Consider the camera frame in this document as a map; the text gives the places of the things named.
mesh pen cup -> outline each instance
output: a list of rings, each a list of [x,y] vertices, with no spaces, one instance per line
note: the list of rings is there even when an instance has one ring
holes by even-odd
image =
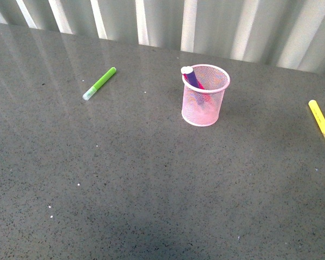
[[[204,89],[190,85],[184,76],[182,116],[194,126],[210,126],[217,122],[220,107],[230,77],[226,71],[213,65],[191,66]]]

green marker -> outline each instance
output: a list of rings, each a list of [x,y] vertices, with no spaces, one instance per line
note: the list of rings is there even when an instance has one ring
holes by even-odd
[[[108,81],[109,78],[114,75],[116,71],[116,68],[111,67],[111,69],[109,69],[109,71],[106,72],[105,75],[101,77],[101,79],[99,79],[91,88],[88,89],[87,92],[85,92],[83,99],[90,99],[95,94],[95,92],[97,92],[102,87],[102,85],[105,84],[106,81]]]

purple marker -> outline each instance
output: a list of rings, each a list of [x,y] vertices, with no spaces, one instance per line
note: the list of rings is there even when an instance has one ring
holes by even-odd
[[[182,67],[180,72],[187,78],[190,85],[196,88],[205,89],[202,84],[196,79],[195,72],[192,67]]]

speckled countertop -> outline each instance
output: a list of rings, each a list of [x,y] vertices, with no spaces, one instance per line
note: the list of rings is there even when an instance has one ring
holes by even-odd
[[[210,127],[199,63],[232,80]],[[325,76],[0,24],[0,259],[325,259],[310,99]]]

yellow marker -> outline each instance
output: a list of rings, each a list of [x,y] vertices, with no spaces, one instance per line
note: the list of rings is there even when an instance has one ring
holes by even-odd
[[[312,110],[312,113],[315,117],[316,122],[319,125],[321,132],[325,137],[325,118],[323,116],[323,113],[321,113],[318,103],[315,100],[311,100],[308,102],[308,105],[310,107],[310,110]]]

